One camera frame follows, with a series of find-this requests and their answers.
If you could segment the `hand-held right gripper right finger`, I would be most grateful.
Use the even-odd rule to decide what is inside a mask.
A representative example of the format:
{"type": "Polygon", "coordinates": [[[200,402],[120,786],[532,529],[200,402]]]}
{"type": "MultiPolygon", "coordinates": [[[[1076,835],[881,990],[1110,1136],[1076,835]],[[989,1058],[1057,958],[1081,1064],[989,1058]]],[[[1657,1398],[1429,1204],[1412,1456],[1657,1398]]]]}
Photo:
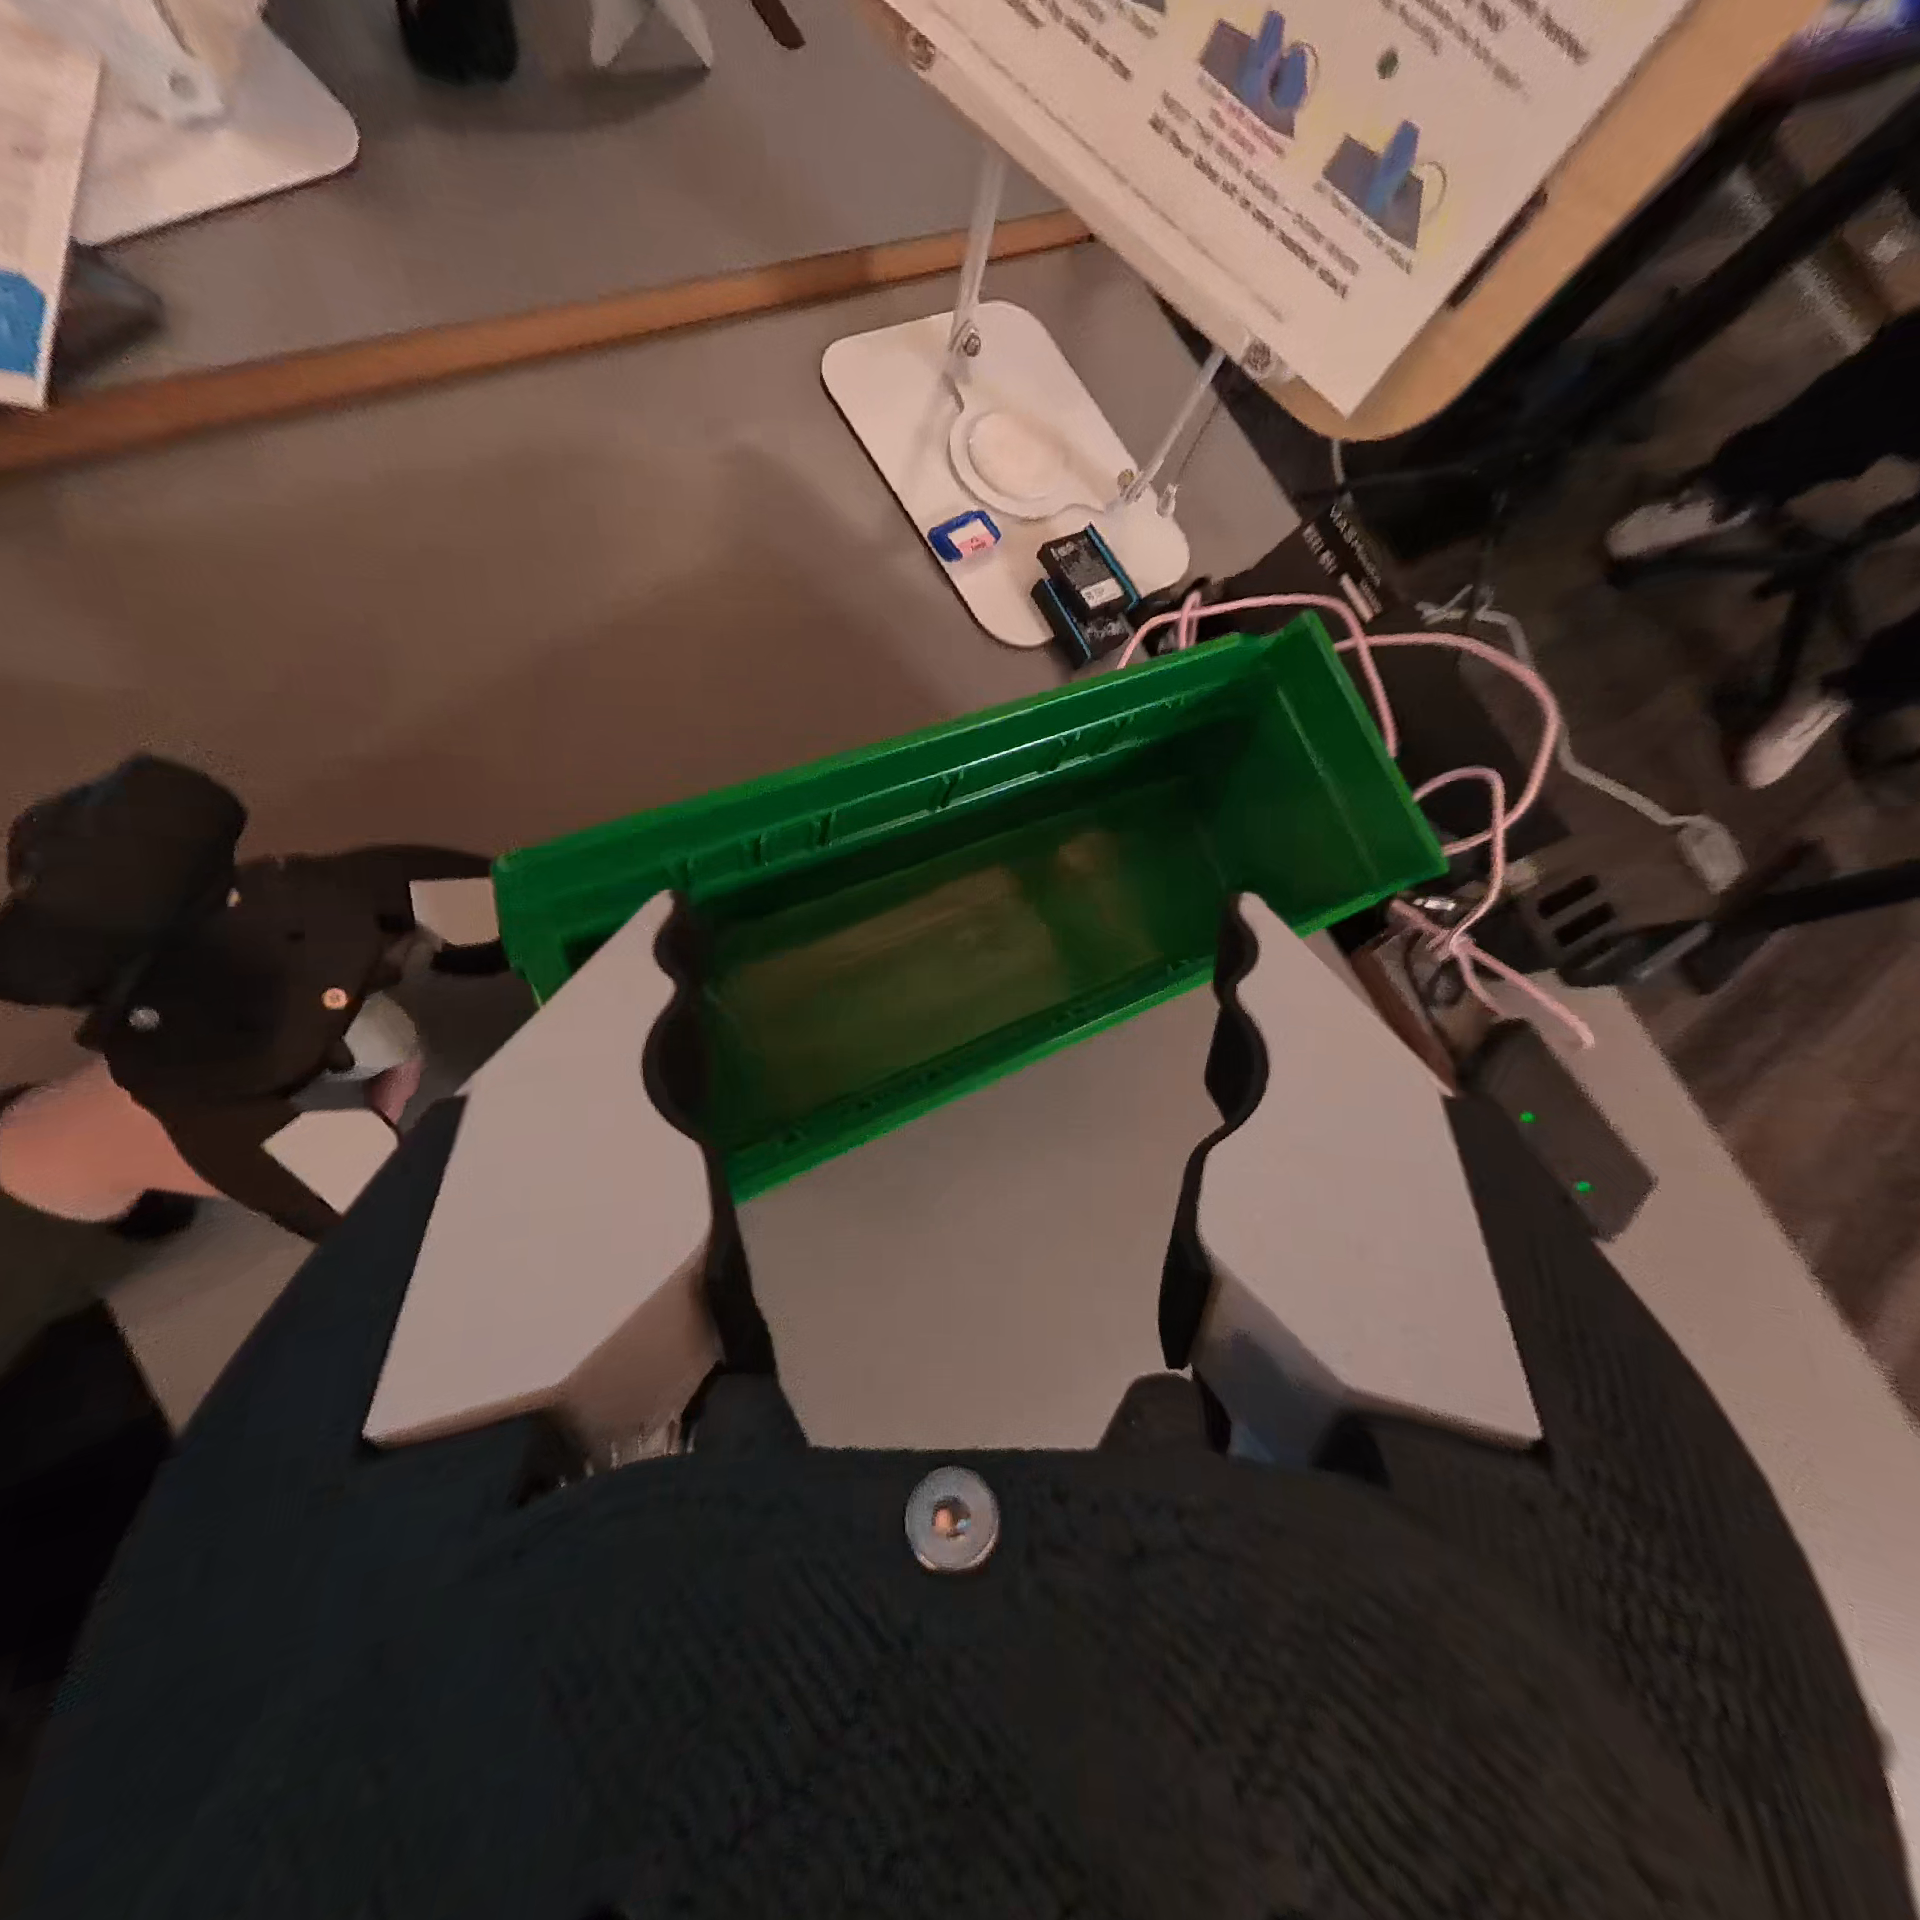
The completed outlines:
{"type": "Polygon", "coordinates": [[[1533,1448],[1448,1084],[1328,944],[1256,895],[1222,911],[1214,995],[1216,1130],[1174,1207],[1169,1364],[1260,1462],[1312,1463],[1342,1419],[1377,1412],[1533,1448]]]}

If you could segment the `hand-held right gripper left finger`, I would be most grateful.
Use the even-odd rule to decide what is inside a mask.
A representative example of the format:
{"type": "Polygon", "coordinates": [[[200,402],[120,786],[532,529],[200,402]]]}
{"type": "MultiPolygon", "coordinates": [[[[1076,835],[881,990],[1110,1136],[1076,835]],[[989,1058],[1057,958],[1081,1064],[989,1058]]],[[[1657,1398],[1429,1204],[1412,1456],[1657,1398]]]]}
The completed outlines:
{"type": "Polygon", "coordinates": [[[538,1419],[642,1449],[776,1375],[705,1115],[705,938],[658,892],[467,1084],[365,1418],[384,1449],[538,1419]]]}

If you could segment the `green plastic bin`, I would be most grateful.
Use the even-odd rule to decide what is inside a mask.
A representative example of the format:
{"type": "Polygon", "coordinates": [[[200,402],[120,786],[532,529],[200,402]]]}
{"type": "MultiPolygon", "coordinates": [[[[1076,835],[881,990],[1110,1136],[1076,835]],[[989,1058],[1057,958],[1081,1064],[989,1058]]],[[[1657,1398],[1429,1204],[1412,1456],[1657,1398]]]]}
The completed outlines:
{"type": "Polygon", "coordinates": [[[705,968],[705,1131],[738,1201],[1211,980],[1226,905],[1352,922],[1448,857],[1315,616],[493,865],[553,1001],[646,899],[705,968]]]}

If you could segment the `black power bank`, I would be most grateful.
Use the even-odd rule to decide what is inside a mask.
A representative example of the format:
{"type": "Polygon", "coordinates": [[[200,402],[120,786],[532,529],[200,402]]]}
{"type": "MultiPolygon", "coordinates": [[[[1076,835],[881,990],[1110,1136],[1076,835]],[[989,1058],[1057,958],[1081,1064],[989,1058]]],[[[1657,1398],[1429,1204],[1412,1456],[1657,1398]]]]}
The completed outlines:
{"type": "Polygon", "coordinates": [[[1532,1025],[1488,1027],[1460,1066],[1460,1086],[1516,1123],[1598,1243],[1635,1225],[1657,1178],[1532,1025]]]}

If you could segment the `white power strip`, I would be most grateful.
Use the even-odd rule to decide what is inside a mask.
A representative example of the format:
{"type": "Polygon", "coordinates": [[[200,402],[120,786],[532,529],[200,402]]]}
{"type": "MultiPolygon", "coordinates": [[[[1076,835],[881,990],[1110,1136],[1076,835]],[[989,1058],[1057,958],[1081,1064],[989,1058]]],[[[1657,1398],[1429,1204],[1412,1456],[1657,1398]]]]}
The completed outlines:
{"type": "Polygon", "coordinates": [[[1721,897],[1732,892],[1746,874],[1744,851],[1734,835],[1714,816],[1665,808],[1640,788],[1592,769],[1563,737],[1556,743],[1556,766],[1573,785],[1666,833],[1686,870],[1713,895],[1721,897]]]}

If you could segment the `black battery blue trim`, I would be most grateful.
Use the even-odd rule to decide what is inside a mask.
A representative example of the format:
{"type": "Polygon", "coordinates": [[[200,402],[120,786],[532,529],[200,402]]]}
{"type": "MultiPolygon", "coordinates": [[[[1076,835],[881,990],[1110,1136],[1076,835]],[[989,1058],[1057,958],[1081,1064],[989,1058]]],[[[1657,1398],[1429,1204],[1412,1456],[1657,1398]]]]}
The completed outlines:
{"type": "Polygon", "coordinates": [[[1139,604],[1139,587],[1096,527],[1046,539],[1037,558],[1054,596],[1076,620],[1128,617],[1139,604]]]}
{"type": "Polygon", "coordinates": [[[1046,623],[1052,643],[1075,671],[1120,655],[1137,636],[1124,609],[1089,610],[1075,591],[1060,587],[1049,577],[1034,583],[1032,599],[1046,623]]]}

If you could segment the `cluttered grey table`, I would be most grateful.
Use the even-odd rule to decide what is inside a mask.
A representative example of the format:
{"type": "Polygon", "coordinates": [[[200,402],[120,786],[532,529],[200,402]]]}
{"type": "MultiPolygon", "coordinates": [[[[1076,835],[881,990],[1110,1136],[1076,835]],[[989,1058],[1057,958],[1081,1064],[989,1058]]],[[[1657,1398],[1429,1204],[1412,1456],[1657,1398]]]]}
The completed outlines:
{"type": "Polygon", "coordinates": [[[750,6],[705,6],[712,70],[652,20],[592,79],[565,8],[518,6],[516,75],[446,88],[390,6],[269,6],[354,160],[120,248],[161,337],[5,420],[5,476],[947,276],[980,140],[857,8],[798,15],[787,51],[750,6]]]}

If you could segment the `instruction poster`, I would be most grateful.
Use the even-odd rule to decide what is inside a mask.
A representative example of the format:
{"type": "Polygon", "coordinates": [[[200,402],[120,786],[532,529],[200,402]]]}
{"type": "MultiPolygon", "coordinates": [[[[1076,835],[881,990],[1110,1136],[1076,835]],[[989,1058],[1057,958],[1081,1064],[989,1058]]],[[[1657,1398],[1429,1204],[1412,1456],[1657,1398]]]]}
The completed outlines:
{"type": "Polygon", "coordinates": [[[1233,355],[1357,409],[1678,3],[909,3],[926,82],[1233,355]]]}

